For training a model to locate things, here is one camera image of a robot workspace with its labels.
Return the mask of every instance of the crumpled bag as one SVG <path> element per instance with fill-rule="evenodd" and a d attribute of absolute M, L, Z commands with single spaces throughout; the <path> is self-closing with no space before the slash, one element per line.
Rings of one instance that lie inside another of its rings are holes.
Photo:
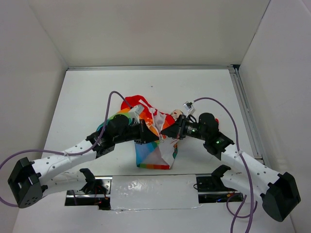
<path fill-rule="evenodd" d="M 143 96 L 139 95 L 126 97 L 125 99 L 133 107 L 136 105 L 144 107 L 139 118 L 144 119 L 147 127 L 160 138 L 158 141 L 147 144 L 135 143 L 137 166 L 148 169 L 170 169 L 178 152 L 178 139 L 168 138 L 161 135 L 160 132 L 174 124 L 182 112 L 174 110 L 172 114 L 162 113 L 152 107 Z M 123 102 L 121 111 L 125 109 L 130 110 L 128 105 Z"/>

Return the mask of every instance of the cable tie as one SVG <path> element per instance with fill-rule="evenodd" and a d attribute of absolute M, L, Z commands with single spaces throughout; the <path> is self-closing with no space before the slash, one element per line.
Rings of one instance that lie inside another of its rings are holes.
<path fill-rule="evenodd" d="M 238 156 L 240 156 L 242 153 L 243 153 L 243 150 L 240 149 L 240 150 L 238 151 Z"/>
<path fill-rule="evenodd" d="M 67 151 L 64 151 L 64 156 L 66 156 L 69 160 L 70 163 L 72 163 L 71 159 L 70 159 L 70 156 L 68 155 L 68 152 Z"/>

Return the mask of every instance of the white enclosure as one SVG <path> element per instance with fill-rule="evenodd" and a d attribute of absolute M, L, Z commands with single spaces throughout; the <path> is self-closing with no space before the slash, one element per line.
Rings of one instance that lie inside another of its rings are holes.
<path fill-rule="evenodd" d="M 273 221 L 260 207 L 251 232 L 310 232 L 310 54 L 311 0 L 1 0 L 1 162 L 20 150 L 44 145 L 63 150 L 81 141 L 103 121 L 103 107 L 113 89 L 125 96 L 142 89 L 140 94 L 164 111 L 212 95 L 233 112 L 243 149 L 252 156 L 263 155 L 271 168 L 293 174 L 301 195 L 301 203 L 282 223 Z M 233 76 L 233 64 L 241 64 L 240 79 Z M 171 65 L 225 65 L 230 69 L 158 67 L 150 72 L 150 68 L 116 68 Z M 110 66 L 114 68 L 66 72 L 68 67 Z M 132 86 L 125 77 L 140 82 Z M 154 83 L 155 79 L 161 84 L 194 81 L 188 87 L 175 85 L 174 91 L 181 93 L 166 101 L 171 90 Z M 236 86 L 237 80 L 242 84 Z M 246 99 L 239 96 L 243 89 Z M 161 91 L 166 94 L 159 98 Z M 113 98 L 113 105 L 111 113 L 120 105 L 118 97 Z M 217 115 L 221 130 L 234 137 L 222 109 L 207 103 L 202 109 Z M 197 143 L 195 160 L 188 157 L 192 143 Z M 219 162 L 205 157 L 204 152 L 201 142 L 186 141 L 174 169 L 163 172 L 136 168 L 133 148 L 124 144 L 106 156 L 107 164 L 87 165 L 97 175 L 210 173 Z M 41 154 L 25 156 L 34 159 Z M 22 157 L 12 159 L 0 171 L 0 196 L 12 203 L 7 178 Z M 65 207 L 64 199 L 65 193 L 49 195 L 22 210 L 0 203 L 1 232 L 165 229 L 168 233 L 222 233 L 229 232 L 232 220 L 221 203 L 197 209 L 121 213 L 92 206 Z M 247 204 L 243 214 L 248 210 Z M 129 228 L 132 222 L 137 224 Z M 237 221 L 234 232 L 243 232 L 246 224 L 247 220 Z"/>

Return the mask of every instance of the cable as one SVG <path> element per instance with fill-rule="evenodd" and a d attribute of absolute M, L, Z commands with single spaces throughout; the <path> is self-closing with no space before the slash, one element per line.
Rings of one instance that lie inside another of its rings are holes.
<path fill-rule="evenodd" d="M 254 209 L 254 190 L 253 190 L 253 182 L 252 182 L 252 177 L 251 177 L 251 174 L 250 174 L 250 171 L 248 169 L 248 166 L 246 164 L 246 161 L 240 151 L 240 145 L 239 145 L 239 135 L 238 135 L 238 127 L 237 127 L 237 124 L 235 123 L 234 119 L 233 119 L 233 116 L 231 115 L 231 113 L 228 111 L 228 109 L 222 104 L 220 103 L 218 100 L 214 99 L 214 98 L 211 98 L 211 97 L 201 97 L 201 98 L 198 98 L 196 100 L 194 100 L 193 102 L 197 102 L 199 100 L 212 100 L 216 103 L 218 103 L 220 106 L 222 106 L 222 108 L 228 113 L 229 117 L 231 118 L 231 121 L 233 123 L 233 126 L 234 126 L 234 130 L 235 130 L 235 136 L 236 136 L 236 144 L 237 144 L 237 150 L 239 152 L 239 156 L 241 157 L 242 161 L 243 161 L 243 164 L 245 166 L 245 170 L 246 170 L 246 173 L 247 173 L 247 177 L 248 177 L 248 180 L 249 180 L 249 187 L 250 187 L 250 193 L 251 193 L 251 210 L 250 210 L 250 214 L 249 214 L 249 220 L 248 220 L 248 224 L 247 224 L 247 228 L 246 228 L 246 231 L 245 233 L 249 233 L 250 229 L 251 229 L 251 226 L 252 226 L 252 222 L 253 222 L 253 209 Z M 238 214 L 239 214 L 239 211 L 240 209 L 238 209 L 233 217 L 233 220 L 232 220 L 232 225 L 231 225 L 231 229 L 230 229 L 230 233 L 233 233 L 233 225 L 234 225 L 234 222 L 235 222 L 235 219 L 237 218 Z"/>
<path fill-rule="evenodd" d="M 230 232 L 231 232 L 231 233 L 233 232 L 233 227 L 234 227 L 235 220 L 237 219 L 238 214 L 239 214 L 239 212 L 240 212 L 242 206 L 244 205 L 244 203 L 245 203 L 245 201 L 246 201 L 246 197 L 247 197 L 247 195 L 244 196 L 243 201 L 241 202 L 241 204 L 240 204 L 240 206 L 238 207 L 238 209 L 237 209 L 235 215 L 233 216 L 232 223 L 231 223 L 231 227 L 230 227 Z"/>
<path fill-rule="evenodd" d="M 83 155 L 87 152 L 89 152 L 90 150 L 92 150 L 94 147 L 96 147 L 96 145 L 98 144 L 98 142 L 100 141 L 101 137 L 103 136 L 103 133 L 105 131 L 105 127 L 106 127 L 106 122 L 108 120 L 108 113 L 109 113 L 109 107 L 110 107 L 110 101 L 111 101 L 111 96 L 112 94 L 117 94 L 119 95 L 123 101 L 130 107 L 132 108 L 132 106 L 129 104 L 129 102 L 127 102 L 127 100 L 117 91 L 112 91 L 110 92 L 109 94 L 109 97 L 108 97 L 108 102 L 107 102 L 107 108 L 106 108 L 106 114 L 105 114 L 105 120 L 104 120 L 104 123 L 103 123 L 103 127 L 102 127 L 102 130 L 101 130 L 101 133 L 99 134 L 97 140 L 94 142 L 94 144 L 87 150 L 83 151 L 83 152 L 78 152 L 78 153 L 68 153 L 68 156 L 75 156 L 75 155 Z M 58 154 L 58 155 L 64 155 L 63 152 L 59 152 L 59 151 L 53 151 L 53 150 L 40 150 L 40 149 L 32 149 L 32 150 L 22 150 L 20 152 L 17 152 L 15 154 L 12 154 L 11 156 L 9 156 L 8 158 L 6 158 L 1 164 L 0 164 L 0 170 L 1 168 L 3 167 L 4 164 L 6 164 L 6 162 L 8 162 L 10 159 L 20 155 L 20 154 L 24 154 L 24 153 L 29 153 L 29 152 L 41 152 L 41 153 L 51 153 L 51 154 Z M 2 199 L 2 197 L 0 197 L 0 201 L 5 204 L 5 205 L 8 205 L 8 206 L 11 206 L 11 207 L 18 207 L 18 205 L 15 205 L 15 204 L 11 204 L 11 203 L 8 203 L 6 202 L 4 199 Z"/>
<path fill-rule="evenodd" d="M 105 199 L 107 199 L 106 189 L 104 187 L 99 186 L 99 185 L 97 187 L 102 191 L 102 193 L 104 194 Z"/>
<path fill-rule="evenodd" d="M 189 114 L 189 115 L 188 115 L 188 118 L 189 118 L 189 120 L 190 120 L 192 123 L 197 123 L 197 122 L 196 122 L 196 119 L 195 119 L 195 117 L 194 117 L 193 115 Z"/>
<path fill-rule="evenodd" d="M 228 198 L 227 202 L 226 202 L 227 210 L 228 210 L 229 213 L 231 213 L 233 216 L 234 216 L 235 214 L 230 210 L 230 208 L 229 208 L 229 202 L 230 202 L 230 200 L 231 200 L 233 197 L 236 197 L 236 196 L 238 196 L 238 195 L 240 195 L 240 194 L 237 193 L 237 194 L 234 194 L 234 195 L 230 196 L 230 197 Z M 255 202 L 255 207 L 254 207 L 253 213 L 254 213 L 254 212 L 256 211 L 256 209 L 257 209 L 257 204 L 258 204 L 258 202 L 256 201 L 256 202 Z M 249 217 L 249 215 L 246 215 L 246 216 L 237 216 L 237 218 L 248 218 L 248 217 Z"/>
<path fill-rule="evenodd" d="M 78 203 L 77 203 L 77 198 L 76 198 L 76 194 L 74 193 L 74 190 L 72 190 L 72 193 L 73 193 L 74 205 L 78 205 Z"/>

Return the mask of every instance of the purple cable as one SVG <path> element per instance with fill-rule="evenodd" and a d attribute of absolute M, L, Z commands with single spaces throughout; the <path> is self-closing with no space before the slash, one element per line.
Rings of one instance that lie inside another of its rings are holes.
<path fill-rule="evenodd" d="M 74 205 L 78 205 L 78 203 L 77 203 L 77 198 L 76 198 L 76 194 L 74 193 L 74 190 L 72 190 L 72 193 L 73 193 Z"/>
<path fill-rule="evenodd" d="M 235 136 L 236 136 L 236 144 L 237 144 L 237 150 L 239 152 L 239 156 L 241 157 L 242 161 L 243 161 L 243 164 L 245 166 L 245 170 L 246 170 L 246 173 L 247 173 L 247 177 L 248 177 L 248 180 L 249 180 L 249 187 L 250 187 L 250 192 L 251 192 L 251 210 L 250 210 L 250 214 L 249 214 L 249 220 L 248 220 L 248 224 L 247 224 L 247 228 L 246 228 L 246 231 L 245 233 L 249 233 L 250 229 L 251 229 L 251 226 L 252 226 L 252 222 L 253 222 L 253 209 L 254 209 L 254 190 L 253 190 L 253 182 L 252 182 L 252 177 L 251 177 L 251 173 L 248 169 L 248 166 L 246 164 L 246 161 L 244 159 L 244 157 L 242 156 L 241 152 L 240 152 L 240 145 L 239 145 L 239 135 L 238 135 L 238 127 L 237 127 L 237 124 L 235 123 L 231 113 L 228 111 L 228 109 L 222 104 L 220 103 L 218 100 L 214 99 L 214 98 L 210 98 L 210 97 L 202 97 L 202 98 L 198 98 L 196 100 L 194 100 L 193 102 L 197 102 L 199 100 L 212 100 L 216 103 L 218 103 L 220 106 L 222 106 L 222 108 L 228 113 L 229 117 L 231 118 L 232 120 L 232 123 L 233 123 L 233 126 L 234 126 L 234 130 L 235 130 Z M 232 224 L 234 224 L 234 221 L 235 219 L 237 218 L 239 214 L 239 209 L 236 211 L 234 217 L 233 217 L 233 221 L 232 221 Z M 231 226 L 231 229 L 230 229 L 230 233 L 233 233 L 233 225 Z"/>
<path fill-rule="evenodd" d="M 119 95 L 123 100 L 124 102 L 130 107 L 132 108 L 132 106 L 129 104 L 129 102 L 126 101 L 126 99 L 117 91 L 112 91 L 110 92 L 109 94 L 109 97 L 108 97 L 108 103 L 107 103 L 107 108 L 106 108 L 106 114 L 105 114 L 105 120 L 104 120 L 104 123 L 103 123 L 103 127 L 102 127 L 102 131 L 101 133 L 99 134 L 97 140 L 95 141 L 95 143 L 87 150 L 83 151 L 83 152 L 79 152 L 79 153 L 68 153 L 68 156 L 75 156 L 75 155 L 83 155 L 87 152 L 89 152 L 90 150 L 92 150 L 96 145 L 97 143 L 100 141 L 104 131 L 105 131 L 105 127 L 106 127 L 106 122 L 107 122 L 107 119 L 108 119 L 108 113 L 109 113 L 109 107 L 110 107 L 110 101 L 111 101 L 111 96 L 112 94 L 117 94 Z M 59 152 L 59 151 L 53 151 L 53 150 L 40 150 L 40 149 L 31 149 L 31 150 L 22 150 L 20 152 L 17 152 L 15 154 L 12 154 L 11 156 L 9 156 L 8 158 L 6 158 L 1 164 L 0 164 L 0 170 L 1 168 L 3 167 L 4 164 L 6 164 L 6 162 L 8 162 L 10 159 L 14 158 L 15 156 L 18 156 L 20 154 L 24 154 L 24 153 L 29 153 L 29 152 L 41 152 L 41 153 L 51 153 L 51 154 L 58 154 L 58 155 L 64 155 L 63 152 Z M 8 205 L 8 206 L 11 206 L 11 207 L 18 207 L 18 205 L 16 204 L 11 204 L 11 203 L 8 203 L 6 202 L 5 200 L 2 199 L 2 197 L 0 197 L 0 201 L 5 204 L 5 205 Z"/>
<path fill-rule="evenodd" d="M 234 194 L 234 195 L 232 195 L 231 197 L 229 197 L 228 198 L 228 200 L 227 200 L 227 202 L 226 202 L 226 206 L 227 206 L 227 210 L 229 211 L 229 213 L 231 213 L 233 216 L 235 215 L 235 213 L 233 213 L 231 210 L 230 210 L 230 208 L 229 208 L 229 202 L 230 202 L 230 200 L 233 198 L 233 197 L 236 197 L 236 196 L 238 196 L 238 195 L 240 195 L 239 193 L 237 193 L 237 194 Z M 256 211 L 256 209 L 257 209 L 257 201 L 255 202 L 255 207 L 254 207 L 254 210 L 253 210 L 253 213 Z M 237 218 L 248 218 L 249 217 L 249 215 L 246 215 L 246 216 L 237 216 Z"/>
<path fill-rule="evenodd" d="M 239 214 L 239 212 L 240 212 L 242 206 L 244 205 L 244 203 L 245 203 L 245 201 L 246 201 L 246 198 L 247 198 L 247 195 L 244 196 L 243 201 L 241 202 L 241 204 L 240 204 L 240 206 L 238 207 L 238 209 L 237 209 L 235 215 L 233 216 L 232 223 L 231 223 L 231 227 L 230 227 L 230 232 L 231 232 L 231 233 L 233 232 L 233 226 L 234 226 L 235 220 L 237 219 L 238 214 Z"/>

